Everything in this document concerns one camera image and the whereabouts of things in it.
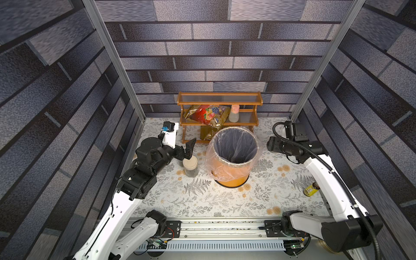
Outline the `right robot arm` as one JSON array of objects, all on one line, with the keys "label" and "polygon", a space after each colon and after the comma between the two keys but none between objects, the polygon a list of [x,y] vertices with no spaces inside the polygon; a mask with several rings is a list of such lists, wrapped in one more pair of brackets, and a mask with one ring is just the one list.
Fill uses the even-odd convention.
[{"label": "right robot arm", "polygon": [[343,252],[352,258],[349,250],[374,248],[374,258],[382,258],[377,234],[383,227],[381,218],[370,214],[354,197],[338,174],[332,160],[319,141],[310,141],[300,123],[277,122],[272,127],[273,136],[267,142],[270,152],[294,157],[312,174],[315,185],[329,205],[331,216],[319,217],[299,210],[284,212],[280,220],[283,234],[299,232],[324,241],[330,250]]}]

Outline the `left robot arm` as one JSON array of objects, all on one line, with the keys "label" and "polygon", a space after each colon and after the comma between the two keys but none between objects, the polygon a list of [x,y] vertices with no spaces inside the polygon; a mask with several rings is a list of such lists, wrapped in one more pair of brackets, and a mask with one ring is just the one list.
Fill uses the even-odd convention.
[{"label": "left robot arm", "polygon": [[190,159],[196,139],[185,147],[165,144],[165,133],[158,137],[144,139],[136,149],[136,166],[121,177],[106,216],[90,238],[71,260],[126,260],[142,244],[154,236],[160,236],[166,229],[166,216],[157,210],[147,213],[144,219],[128,234],[120,234],[134,210],[142,203],[157,183],[157,174],[172,159]]}]

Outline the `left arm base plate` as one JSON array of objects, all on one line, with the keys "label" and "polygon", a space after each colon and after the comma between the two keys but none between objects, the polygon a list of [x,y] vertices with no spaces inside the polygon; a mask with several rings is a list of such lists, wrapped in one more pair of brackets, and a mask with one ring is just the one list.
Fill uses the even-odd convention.
[{"label": "left arm base plate", "polygon": [[181,221],[167,221],[165,230],[161,235],[158,235],[158,238],[161,239],[174,239],[180,237],[182,222]]}]

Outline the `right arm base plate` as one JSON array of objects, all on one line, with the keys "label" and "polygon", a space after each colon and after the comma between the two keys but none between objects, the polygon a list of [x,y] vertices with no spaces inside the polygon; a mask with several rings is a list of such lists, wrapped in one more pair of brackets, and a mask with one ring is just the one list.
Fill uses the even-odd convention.
[{"label": "right arm base plate", "polygon": [[278,220],[266,220],[264,221],[264,230],[266,236],[271,237],[293,237],[293,238],[305,238],[307,234],[302,231],[286,231],[281,228],[281,223]]}]

